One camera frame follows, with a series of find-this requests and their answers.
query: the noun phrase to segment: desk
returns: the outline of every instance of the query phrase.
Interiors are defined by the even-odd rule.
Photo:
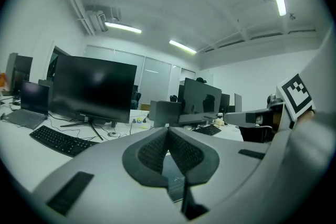
[[[11,99],[5,100],[5,105],[12,102]],[[10,108],[1,105],[0,115],[3,113],[11,113]],[[18,106],[13,106],[13,109],[19,109]],[[137,117],[142,119],[148,111],[131,110],[130,112],[130,122]],[[64,117],[53,114],[56,118],[64,119]],[[60,128],[61,125],[67,124],[67,122],[62,120],[56,120],[49,116],[52,125]],[[40,126],[45,125],[57,131],[50,125],[49,120],[45,120]],[[146,131],[145,128],[149,129],[153,126],[153,121],[147,119],[147,123],[132,125],[131,134],[136,134],[138,132]],[[102,125],[102,127],[108,131],[113,132],[111,124]],[[80,130],[78,135],[79,138],[93,137],[96,134],[90,126],[74,126],[60,128],[61,130]],[[103,135],[104,141],[118,139],[116,137],[108,137],[107,133],[103,131],[100,127],[95,127],[100,135]],[[242,136],[239,129],[234,126],[221,126],[222,130],[215,136],[242,141]],[[0,158],[10,173],[18,180],[18,182],[25,187],[28,191],[33,191],[35,187],[51,172],[71,160],[71,157],[60,154],[56,151],[49,149],[48,147],[40,144],[38,141],[32,139],[29,134],[32,132],[31,129],[25,127],[17,127],[13,123],[0,121]],[[130,124],[117,123],[115,127],[115,132],[129,135]],[[77,136],[78,131],[64,131],[64,134],[70,136]],[[95,137],[92,141],[103,142],[98,137]]]

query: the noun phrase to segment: monitor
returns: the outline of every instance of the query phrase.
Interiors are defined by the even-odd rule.
[[[154,127],[174,126],[180,117],[181,103],[159,101],[156,103]]]
[[[21,108],[48,115],[49,87],[23,81],[21,88]]]
[[[221,89],[186,78],[179,123],[188,124],[216,119],[221,97]]]
[[[44,86],[47,86],[49,87],[49,93],[48,93],[48,107],[49,107],[49,110],[52,111],[52,105],[53,105],[53,87],[54,87],[54,82],[51,81],[51,80],[43,80],[43,79],[39,79],[38,80],[38,84],[39,85],[44,85]]]
[[[14,92],[20,91],[24,80],[29,81],[32,57],[18,55],[15,60]]]
[[[226,113],[234,113],[234,112],[235,112],[235,106],[234,105],[229,105]]]
[[[235,93],[235,112],[242,112],[242,111],[243,111],[242,96]]]
[[[13,52],[8,57],[7,67],[6,67],[6,88],[8,91],[12,91],[14,87],[14,69],[17,53]]]
[[[126,63],[60,55],[52,105],[91,119],[128,123],[136,71]]]
[[[230,94],[222,93],[222,97],[220,99],[220,105],[219,105],[219,112],[227,113],[229,105],[230,105]]]
[[[177,95],[177,101],[178,102],[182,102],[182,100],[183,100],[183,95],[184,95],[184,85],[179,85],[178,86],[178,95]]]

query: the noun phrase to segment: air vent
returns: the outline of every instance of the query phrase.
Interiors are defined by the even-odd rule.
[[[228,44],[224,44],[224,45],[219,46],[218,48],[224,48],[224,47],[227,47],[227,46],[230,46],[230,45],[233,45],[233,44],[238,44],[238,43],[241,43],[241,42],[244,42],[244,40],[238,40],[238,41],[234,41],[234,42],[231,42],[231,43],[228,43]]]
[[[304,33],[304,32],[316,32],[315,29],[307,29],[307,30],[295,30],[295,31],[290,31],[290,33]]]
[[[88,10],[87,14],[90,18],[90,21],[95,31],[105,32],[108,30],[107,26],[105,25],[105,22],[106,22],[105,14],[101,10],[97,12]]]
[[[261,36],[256,36],[251,38],[251,40],[258,39],[258,38],[264,38],[264,37],[274,37],[274,36],[281,36],[282,33],[272,33],[272,34],[266,34],[266,35],[261,35]]]

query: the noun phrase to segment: white wall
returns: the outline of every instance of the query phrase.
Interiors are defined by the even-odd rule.
[[[30,81],[45,79],[54,47],[78,56],[84,34],[69,0],[7,0],[0,21],[0,72],[17,52],[33,57]]]
[[[288,76],[300,72],[318,50],[293,52],[248,61],[231,63],[203,70],[213,75],[213,86],[230,94],[243,97],[243,111],[266,108],[267,97],[275,93],[276,85]]]
[[[180,82],[185,81],[185,79],[195,79],[195,72],[190,72],[189,70],[182,69],[180,74]]]
[[[190,55],[177,47],[175,48],[174,46],[169,45],[169,43],[166,45],[152,44],[151,40],[141,36],[142,34],[137,35],[134,33],[128,33],[124,30],[117,30],[125,33],[120,32],[113,36],[111,34],[113,31],[115,30],[110,29],[105,33],[101,33],[99,36],[85,37],[83,42],[84,47],[86,45],[93,45],[121,50],[132,54],[150,57],[162,62],[171,63],[192,71],[198,71],[200,69],[196,61],[196,56]]]

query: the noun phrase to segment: keyboard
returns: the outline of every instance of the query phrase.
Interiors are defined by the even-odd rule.
[[[209,125],[207,127],[202,127],[194,130],[194,132],[206,134],[206,135],[215,135],[218,134],[221,130],[214,125]]]
[[[98,144],[57,132],[47,126],[41,126],[30,136],[52,150],[69,157],[75,157],[87,148]]]

